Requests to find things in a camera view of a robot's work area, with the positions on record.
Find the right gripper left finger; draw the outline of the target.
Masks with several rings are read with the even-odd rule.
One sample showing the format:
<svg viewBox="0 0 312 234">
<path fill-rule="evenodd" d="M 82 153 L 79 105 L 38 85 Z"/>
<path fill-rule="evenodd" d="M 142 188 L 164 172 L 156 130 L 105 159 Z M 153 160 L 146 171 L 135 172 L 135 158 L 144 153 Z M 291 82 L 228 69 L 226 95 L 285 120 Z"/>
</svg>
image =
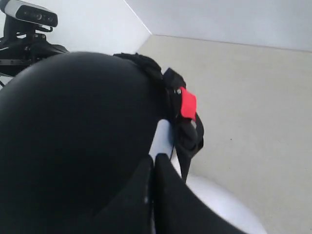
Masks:
<svg viewBox="0 0 312 234">
<path fill-rule="evenodd" d="M 81 159 L 82 234 L 149 234 L 153 160 Z"/>
</svg>

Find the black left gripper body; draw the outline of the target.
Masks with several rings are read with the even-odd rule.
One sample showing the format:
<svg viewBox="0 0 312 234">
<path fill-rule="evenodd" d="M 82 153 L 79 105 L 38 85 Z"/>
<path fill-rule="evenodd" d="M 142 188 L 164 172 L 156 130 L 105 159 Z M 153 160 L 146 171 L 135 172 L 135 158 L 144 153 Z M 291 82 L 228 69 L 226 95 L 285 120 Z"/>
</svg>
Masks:
<svg viewBox="0 0 312 234">
<path fill-rule="evenodd" d="M 51 26 L 6 18 L 0 38 L 0 74 L 15 76 L 43 59 L 69 53 L 64 46 L 47 41 L 46 33 L 52 31 Z"/>
</svg>

